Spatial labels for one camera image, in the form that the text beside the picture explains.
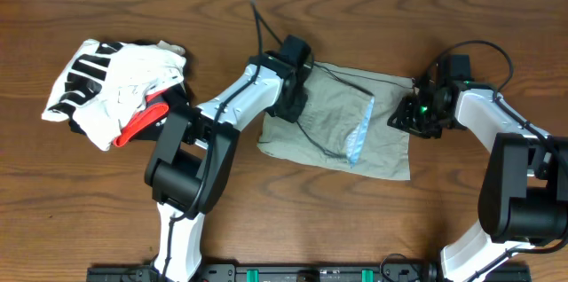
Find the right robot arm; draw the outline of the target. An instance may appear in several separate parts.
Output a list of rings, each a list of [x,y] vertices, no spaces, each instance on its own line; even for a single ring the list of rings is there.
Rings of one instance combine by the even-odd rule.
[[[484,281],[519,254],[550,254],[567,244],[567,140],[512,109],[499,91],[475,82],[469,56],[439,57],[387,121],[421,138],[470,131],[490,153],[477,221],[440,252],[431,281]]]

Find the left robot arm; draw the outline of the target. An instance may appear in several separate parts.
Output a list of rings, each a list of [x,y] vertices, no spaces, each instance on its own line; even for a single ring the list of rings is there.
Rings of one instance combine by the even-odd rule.
[[[312,49],[289,35],[277,51],[248,60],[229,88],[167,116],[145,172],[161,218],[160,281],[189,281],[201,265],[205,215],[222,195],[241,132],[262,112],[295,123],[307,102],[304,82]]]

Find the khaki shorts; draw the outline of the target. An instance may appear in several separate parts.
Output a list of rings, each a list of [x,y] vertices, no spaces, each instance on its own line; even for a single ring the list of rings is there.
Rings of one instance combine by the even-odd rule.
[[[406,77],[317,62],[297,122],[266,115],[257,147],[273,158],[395,181],[410,179],[409,135],[387,125]]]

